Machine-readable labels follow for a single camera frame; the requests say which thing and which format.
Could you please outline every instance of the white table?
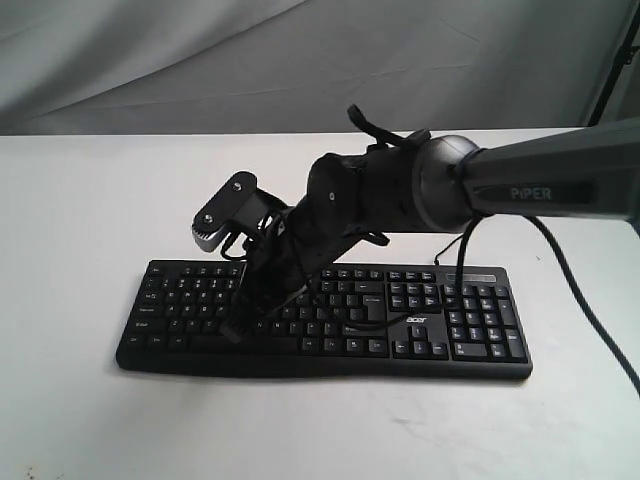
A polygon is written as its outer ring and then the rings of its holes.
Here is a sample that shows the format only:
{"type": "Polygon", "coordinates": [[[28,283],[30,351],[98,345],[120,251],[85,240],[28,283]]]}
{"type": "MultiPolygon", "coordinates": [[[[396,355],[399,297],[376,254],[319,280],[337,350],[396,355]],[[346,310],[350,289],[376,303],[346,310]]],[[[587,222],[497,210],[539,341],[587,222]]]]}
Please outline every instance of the white table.
{"type": "MultiPolygon", "coordinates": [[[[465,134],[497,146],[551,133],[465,134]]],[[[147,262],[218,258],[197,249],[190,224],[231,174],[252,171],[294,203],[317,157],[367,143],[360,134],[0,138],[0,478],[637,478],[637,395],[545,241],[518,218],[483,222],[468,261],[509,273],[534,362],[522,384],[117,368],[147,262]]],[[[618,222],[547,223],[640,368],[640,240],[618,222]]],[[[363,243],[343,260],[430,263],[450,239],[392,235],[389,247],[363,243]]]]}

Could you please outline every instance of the keyboard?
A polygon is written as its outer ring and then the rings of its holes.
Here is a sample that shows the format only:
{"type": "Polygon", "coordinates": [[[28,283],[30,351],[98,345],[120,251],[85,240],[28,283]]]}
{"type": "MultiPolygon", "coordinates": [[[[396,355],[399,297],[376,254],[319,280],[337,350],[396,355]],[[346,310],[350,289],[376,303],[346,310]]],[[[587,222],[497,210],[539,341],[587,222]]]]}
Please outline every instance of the keyboard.
{"type": "Polygon", "coordinates": [[[243,264],[149,263],[116,351],[125,370],[213,377],[412,376],[524,379],[531,357],[504,269],[333,264],[234,344],[219,332],[243,264]],[[377,331],[341,320],[383,322],[377,331]]]}

